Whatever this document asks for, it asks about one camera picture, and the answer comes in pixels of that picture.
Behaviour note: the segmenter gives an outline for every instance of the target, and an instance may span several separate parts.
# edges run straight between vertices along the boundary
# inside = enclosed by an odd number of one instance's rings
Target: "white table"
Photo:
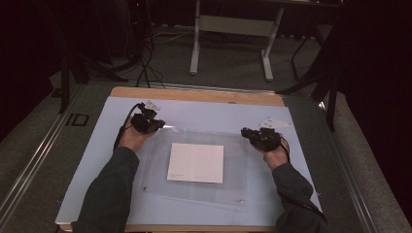
[[[167,125],[190,129],[240,134],[242,127],[258,129],[258,125],[268,117],[286,122],[288,125],[279,127],[277,131],[284,134],[290,143],[292,165],[312,182],[289,110],[282,107],[283,101],[277,95],[120,87],[115,88],[108,98],[66,192],[55,221],[62,229],[71,230],[70,222],[77,220],[86,190],[110,159],[113,142],[128,111],[136,103],[147,100],[161,108],[157,116]],[[248,154],[246,198],[242,205],[236,206],[162,197],[142,191],[150,147],[151,141],[148,141],[137,154],[141,165],[133,184],[126,231],[274,230],[276,219],[284,209],[260,153],[250,150]],[[316,195],[312,201],[320,207]]]

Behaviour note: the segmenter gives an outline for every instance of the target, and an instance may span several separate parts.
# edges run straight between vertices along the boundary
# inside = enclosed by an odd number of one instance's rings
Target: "white paper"
[[[167,180],[223,183],[223,146],[172,144]]]

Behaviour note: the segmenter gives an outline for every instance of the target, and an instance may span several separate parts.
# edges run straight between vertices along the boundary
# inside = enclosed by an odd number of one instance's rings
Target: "clear acrylic sheet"
[[[223,183],[167,180],[173,143],[223,146]],[[154,136],[141,190],[146,194],[189,201],[242,206],[247,188],[247,146],[239,134],[163,128]]]

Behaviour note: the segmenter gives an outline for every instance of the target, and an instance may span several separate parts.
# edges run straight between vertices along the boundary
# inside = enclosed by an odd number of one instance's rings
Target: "wooden table edge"
[[[112,89],[110,96],[123,98],[149,98],[231,104],[285,106],[282,97],[275,93],[269,92],[243,93],[234,91],[160,89],[117,86]]]

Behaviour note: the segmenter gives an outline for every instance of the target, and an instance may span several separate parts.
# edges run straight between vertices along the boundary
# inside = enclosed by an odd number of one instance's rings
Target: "black curtain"
[[[339,70],[339,90],[409,222],[411,11],[410,1],[349,0],[312,66],[314,72]]]
[[[51,93],[60,55],[31,1],[1,1],[0,31],[2,141]]]

